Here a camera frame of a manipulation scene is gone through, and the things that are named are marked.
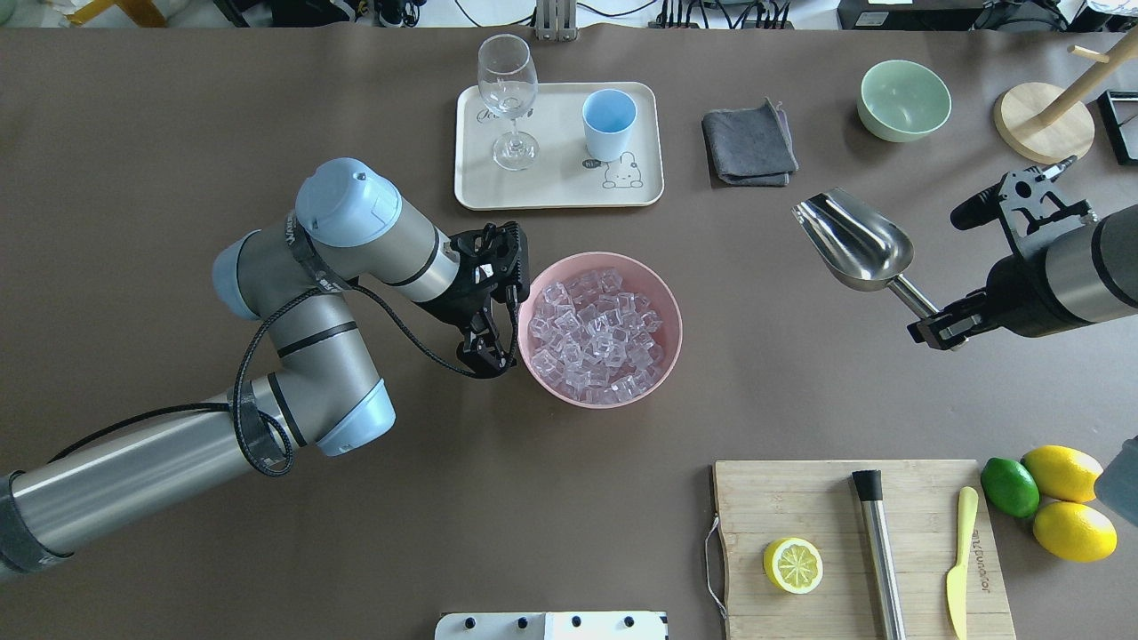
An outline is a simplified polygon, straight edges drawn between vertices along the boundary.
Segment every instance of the wine glass base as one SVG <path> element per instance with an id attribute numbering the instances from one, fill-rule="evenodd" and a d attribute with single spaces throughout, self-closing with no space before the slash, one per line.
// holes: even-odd
<path id="1" fill-rule="evenodd" d="M 537 140 L 525 131 L 504 133 L 494 140 L 494 162 L 506 171 L 529 169 L 537 161 Z"/>

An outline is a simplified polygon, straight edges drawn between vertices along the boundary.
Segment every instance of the black muddler tip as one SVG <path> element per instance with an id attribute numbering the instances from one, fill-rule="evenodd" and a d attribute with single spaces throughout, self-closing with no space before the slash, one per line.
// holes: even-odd
<path id="1" fill-rule="evenodd" d="M 857 498 L 861 502 L 881 500 L 881 469 L 866 469 L 850 474 L 853 478 L 853 486 L 857 487 Z"/>

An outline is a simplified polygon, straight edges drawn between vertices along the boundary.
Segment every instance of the ice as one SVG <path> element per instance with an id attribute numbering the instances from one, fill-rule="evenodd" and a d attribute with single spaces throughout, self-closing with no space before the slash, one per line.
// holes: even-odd
<path id="1" fill-rule="evenodd" d="M 663 320 L 646 296 L 624 285 L 616 269 L 594 270 L 553 282 L 535 300 L 530 364 L 563 396 L 627 402 L 663 375 L 663 347 L 651 335 Z"/>

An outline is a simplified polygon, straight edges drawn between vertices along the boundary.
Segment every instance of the wooden cutting board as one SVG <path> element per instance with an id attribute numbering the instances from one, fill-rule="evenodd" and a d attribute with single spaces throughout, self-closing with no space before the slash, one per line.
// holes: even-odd
<path id="1" fill-rule="evenodd" d="M 850 473 L 881 469 L 885 520 L 910 640 L 953 640 L 945 574 L 956 563 L 960 487 L 980 493 L 968 563 L 968 640 L 1015 638 L 988 504 L 975 460 L 720 460 L 715 491 L 724 549 L 727 640 L 884 638 Z M 762 550 L 798 536 L 818 548 L 823 580 L 813 592 L 778 590 Z"/>

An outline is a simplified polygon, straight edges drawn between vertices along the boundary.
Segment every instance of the folded towel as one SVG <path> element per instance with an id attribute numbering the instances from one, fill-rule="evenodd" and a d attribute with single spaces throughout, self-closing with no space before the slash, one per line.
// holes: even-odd
<path id="1" fill-rule="evenodd" d="M 767 99 L 756 109 L 716 109 L 703 116 L 703 138 L 716 174 L 736 187 L 785 187 L 798 171 L 786 114 Z"/>

